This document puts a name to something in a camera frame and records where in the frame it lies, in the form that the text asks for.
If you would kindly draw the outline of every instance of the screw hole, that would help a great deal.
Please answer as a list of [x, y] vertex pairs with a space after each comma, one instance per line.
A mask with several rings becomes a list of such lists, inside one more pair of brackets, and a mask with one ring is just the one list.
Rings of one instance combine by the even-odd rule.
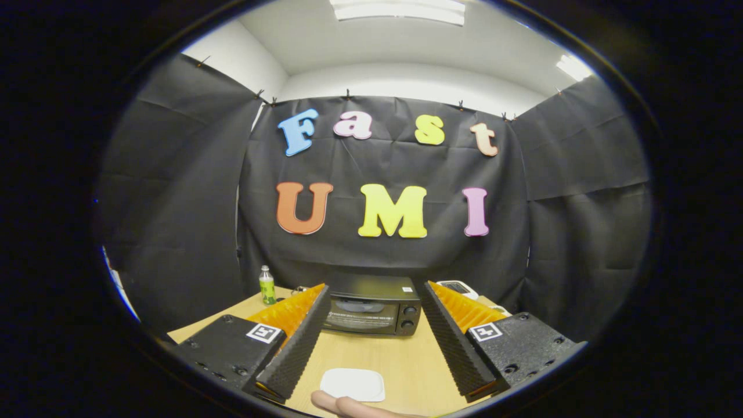
[[244, 367], [235, 366], [233, 367], [233, 370], [235, 373], [239, 374], [240, 376], [247, 376], [247, 370], [245, 370]]

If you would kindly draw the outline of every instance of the orange soft gripper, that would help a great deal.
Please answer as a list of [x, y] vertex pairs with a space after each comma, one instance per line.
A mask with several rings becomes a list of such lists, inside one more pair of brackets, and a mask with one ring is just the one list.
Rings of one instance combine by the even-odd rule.
[[502, 313], [488, 308], [477, 300], [469, 299], [455, 290], [432, 281], [428, 283], [444, 307], [447, 308], [449, 315], [452, 316], [462, 333], [467, 332], [469, 328], [506, 318]]
[[323, 287], [325, 287], [324, 283], [309, 288], [298, 295], [269, 306], [261, 312], [246, 319], [248, 321], [283, 329], [284, 332], [286, 332], [286, 339], [281, 348], [284, 348], [287, 341], [289, 341], [289, 338], [291, 338], [296, 329], [299, 328], [302, 321], [305, 320], [307, 312], [315, 303], [315, 300]]

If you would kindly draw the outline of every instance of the white wall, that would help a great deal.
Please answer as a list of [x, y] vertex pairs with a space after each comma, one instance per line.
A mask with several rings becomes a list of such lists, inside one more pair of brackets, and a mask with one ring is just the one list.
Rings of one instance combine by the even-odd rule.
[[279, 100], [351, 95], [431, 100], [509, 118], [547, 97], [504, 80], [457, 68], [424, 64], [356, 64], [309, 71], [289, 77]]
[[220, 27], [191, 44], [183, 53], [219, 70], [270, 101], [279, 96], [288, 78], [284, 68], [238, 20]]

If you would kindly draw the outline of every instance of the human finger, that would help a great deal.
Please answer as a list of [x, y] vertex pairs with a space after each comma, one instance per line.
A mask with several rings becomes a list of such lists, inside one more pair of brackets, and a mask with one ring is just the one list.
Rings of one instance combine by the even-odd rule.
[[337, 409], [341, 415], [353, 418], [407, 418], [410, 415], [397, 414], [386, 409], [375, 408], [373, 406], [364, 405], [355, 399], [343, 396], [335, 401]]
[[322, 390], [315, 390], [310, 395], [312, 405], [317, 406], [320, 409], [324, 409], [327, 412], [331, 412], [336, 415], [342, 415], [338, 407], [336, 406], [336, 399]]

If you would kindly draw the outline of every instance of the black fabric backdrop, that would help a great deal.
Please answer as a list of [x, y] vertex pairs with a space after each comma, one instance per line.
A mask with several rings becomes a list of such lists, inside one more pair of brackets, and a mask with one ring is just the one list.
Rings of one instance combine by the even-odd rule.
[[519, 307], [590, 340], [635, 284], [652, 199], [641, 141], [596, 77], [511, 123], [526, 175], [531, 252]]
[[185, 326], [244, 299], [236, 188], [261, 101], [180, 55], [122, 115], [97, 185], [98, 231], [142, 322]]
[[[649, 178], [631, 122], [598, 79], [513, 121], [422, 100], [325, 97], [265, 106], [250, 134], [261, 101], [196, 64], [180, 56], [152, 76], [111, 140], [97, 188], [112, 267], [155, 331], [258, 292], [263, 264], [285, 287], [327, 281], [333, 271], [463, 280], [576, 341], [595, 336], [632, 288], [649, 233]], [[277, 125], [310, 108], [319, 112], [312, 146], [287, 157]], [[371, 138], [333, 133], [352, 110], [372, 116]], [[441, 145], [415, 140], [419, 115], [442, 119]], [[470, 132], [480, 122], [496, 133], [494, 157]], [[279, 227], [282, 181], [304, 186], [299, 219], [311, 214], [309, 185], [333, 185], [319, 231]], [[424, 187], [428, 236], [360, 237], [360, 188], [371, 183], [393, 201], [407, 186]], [[487, 236], [464, 235], [465, 187], [488, 192]]]
[[[279, 122], [307, 109], [316, 109], [312, 146], [291, 157]], [[358, 140], [333, 133], [343, 112], [371, 115], [372, 137]], [[440, 145], [415, 139], [415, 119], [436, 115], [444, 122]], [[477, 148], [470, 127], [485, 123], [496, 136], [498, 155]], [[311, 214], [310, 184], [327, 182], [323, 227], [311, 235], [289, 234], [276, 222], [276, 185], [304, 185], [296, 215]], [[361, 237], [366, 197], [364, 184], [382, 184], [397, 201], [407, 186], [426, 189], [424, 226], [428, 235], [406, 239]], [[483, 187], [484, 237], [467, 237], [465, 187]], [[240, 180], [239, 240], [246, 248], [243, 279], [258, 291], [261, 264], [268, 264], [281, 286], [308, 286], [326, 281], [331, 271], [405, 274], [422, 280], [464, 280], [485, 295], [515, 309], [514, 286], [521, 280], [528, 251], [526, 188], [521, 150], [502, 118], [441, 103], [394, 97], [312, 98], [267, 106], [250, 136]]]

